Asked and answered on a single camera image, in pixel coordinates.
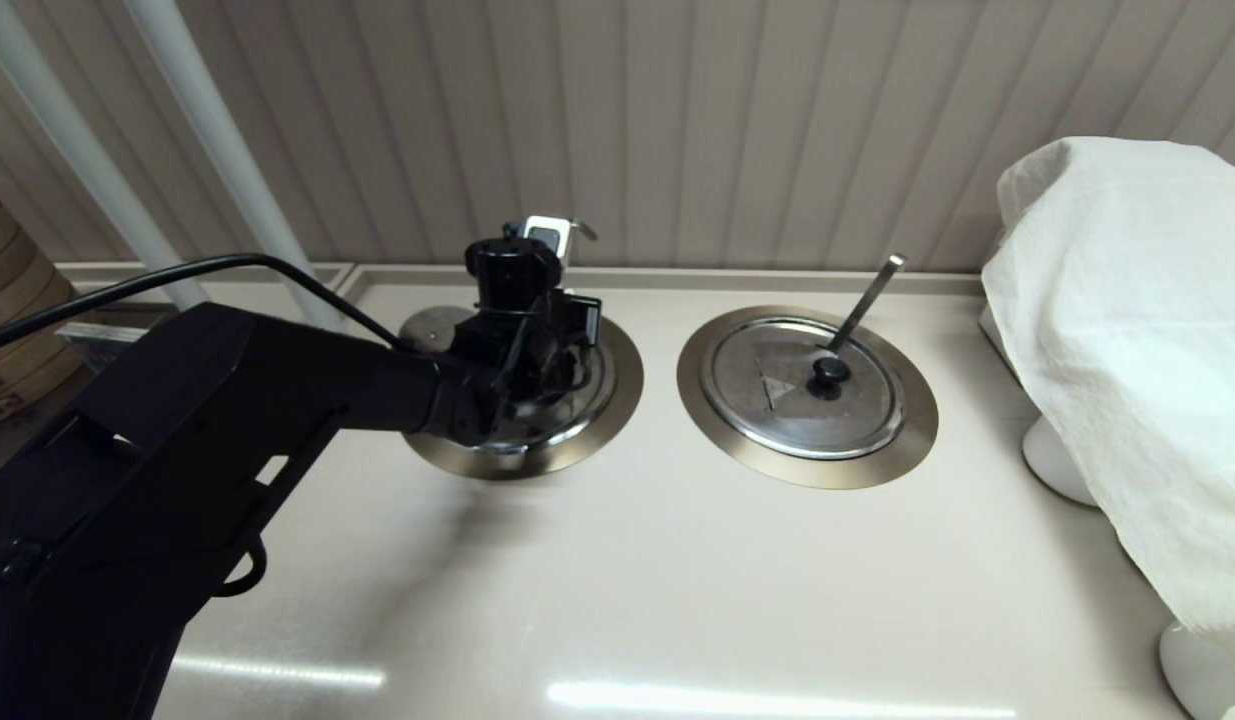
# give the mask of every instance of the metal ladle handle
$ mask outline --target metal ladle handle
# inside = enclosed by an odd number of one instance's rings
[[[879,268],[879,274],[874,277],[874,282],[865,289],[865,295],[861,296],[861,300],[858,300],[858,304],[856,304],[856,308],[853,308],[853,312],[848,315],[848,319],[844,320],[844,324],[840,325],[835,337],[831,337],[831,342],[826,345],[826,350],[831,351],[832,354],[840,354],[840,348],[844,347],[844,343],[848,341],[848,336],[851,336],[856,327],[858,327],[861,319],[865,317],[869,306],[874,305],[879,293],[883,291],[883,287],[890,282],[892,275],[895,274],[897,270],[899,270],[905,263],[906,257],[904,254],[897,254],[893,252],[893,254],[888,256],[887,263],[883,264],[883,268]]]

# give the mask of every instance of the countertop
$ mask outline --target countertop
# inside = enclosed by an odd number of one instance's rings
[[[393,329],[474,300],[361,290]],[[927,378],[937,442],[884,487],[819,492],[719,451],[676,363],[719,314],[846,314],[856,295],[590,293],[643,357],[643,396],[609,446],[484,483],[398,433],[340,433],[266,530],[261,587],[189,624],[156,716],[1184,716],[1155,651],[1170,611],[1105,516],[1021,459],[1037,414],[978,330],[983,300],[876,304],[865,326]]]

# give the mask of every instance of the white stand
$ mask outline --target white stand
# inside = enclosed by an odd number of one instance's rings
[[[1070,457],[1070,451],[1061,445],[1061,436],[1046,417],[1040,417],[1025,433],[1021,441],[1021,454],[1025,454],[1025,464],[1042,480],[1046,487],[1051,487],[1070,500],[1082,501],[1084,505],[1097,508],[1097,500],[1088,492],[1088,483],[1079,474],[1079,468]]]
[[[1235,706],[1235,664],[1210,642],[1173,622],[1160,635],[1160,664],[1194,720],[1221,720]]]

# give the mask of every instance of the stainless steel rim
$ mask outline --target stainless steel rim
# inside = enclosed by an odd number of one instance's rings
[[[856,329],[853,340],[869,347],[879,359],[890,366],[900,379],[906,398],[906,416],[902,431],[892,442],[872,454],[853,459],[805,459],[783,454],[743,436],[716,414],[700,383],[701,361],[714,338],[729,329],[752,324],[762,317],[790,316],[808,317],[835,327],[844,322],[840,316],[804,308],[763,305],[719,315],[709,324],[701,325],[693,337],[689,337],[680,352],[677,379],[680,400],[684,401],[685,410],[701,432],[742,466],[798,487],[824,489],[881,487],[919,466],[937,438],[937,401],[934,400],[932,389],[927,387],[919,369],[897,347],[867,329]]]
[[[618,373],[616,385],[608,405],[579,433],[553,445],[534,447],[521,454],[499,454],[464,447],[425,433],[405,436],[408,446],[431,466],[454,475],[483,480],[534,478],[562,471],[590,457],[616,437],[619,430],[626,427],[626,421],[635,414],[635,406],[643,393],[643,364],[640,363],[635,342],[608,317],[601,321],[600,338],[613,357]]]

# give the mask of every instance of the white cloth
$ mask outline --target white cloth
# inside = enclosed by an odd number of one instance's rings
[[[1235,168],[1073,137],[998,196],[1009,361],[1170,610],[1235,659]]]

